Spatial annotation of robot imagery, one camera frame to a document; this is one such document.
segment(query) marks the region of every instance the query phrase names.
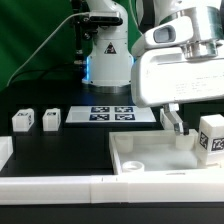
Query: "blue light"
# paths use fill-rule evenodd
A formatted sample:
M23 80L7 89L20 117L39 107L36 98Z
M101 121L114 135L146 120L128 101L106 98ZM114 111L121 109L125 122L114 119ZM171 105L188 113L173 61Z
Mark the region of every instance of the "blue light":
M135 63L135 58L133 56L131 56L131 62L132 62L132 65Z
M87 57L86 59L86 76L84 77L84 79L86 81L89 81L89 72L90 72L90 61L89 61L89 57Z

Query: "white cube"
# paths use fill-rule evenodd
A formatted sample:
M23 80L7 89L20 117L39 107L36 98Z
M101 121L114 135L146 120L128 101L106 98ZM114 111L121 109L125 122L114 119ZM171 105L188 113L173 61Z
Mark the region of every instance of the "white cube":
M33 109L19 110L12 118L14 132L27 132L34 123Z
M224 160L224 117L220 114L201 117L196 154L205 165Z
M60 109L54 108L46 110L42 120L44 131L58 131L61 123Z

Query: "white box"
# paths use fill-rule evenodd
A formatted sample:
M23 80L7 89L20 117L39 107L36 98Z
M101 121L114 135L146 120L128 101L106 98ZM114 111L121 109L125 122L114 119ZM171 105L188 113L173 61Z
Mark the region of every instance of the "white box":
M220 114L201 117L196 154L205 165L224 160L224 117Z
M58 131L61 123L60 109L54 108L46 110L42 120L44 131Z
M197 169L195 145L198 133L189 131L190 134L183 138L171 130L111 132L109 147L114 173L130 174L123 169L127 162L133 166L129 171L133 171L132 174L137 171L138 175L150 171Z
M14 132L27 132L34 123L33 109L19 110L12 118Z

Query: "black tabletop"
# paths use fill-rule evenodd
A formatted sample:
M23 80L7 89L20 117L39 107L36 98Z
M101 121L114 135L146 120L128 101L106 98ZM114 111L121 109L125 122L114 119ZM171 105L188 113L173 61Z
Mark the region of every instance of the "black tabletop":
M130 92L102 94L71 81L20 81L0 93L0 136L13 136L14 153L2 177L113 174L109 132L160 129L159 123L66 124L71 106L132 106ZM13 132L12 117L32 108L35 122L29 132ZM46 109L59 108L57 132L44 132Z

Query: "white foam block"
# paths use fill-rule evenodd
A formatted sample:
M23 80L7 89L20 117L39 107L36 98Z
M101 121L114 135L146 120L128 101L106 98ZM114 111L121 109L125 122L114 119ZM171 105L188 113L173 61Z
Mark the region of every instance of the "white foam block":
M0 170L2 170L12 153L12 138L0 137Z
M58 131L61 123L60 109L54 108L46 110L42 120L44 131Z
M224 160L224 117L220 114L201 117L196 154L205 165Z
M27 132L34 123L33 109L19 110L12 118L14 132Z

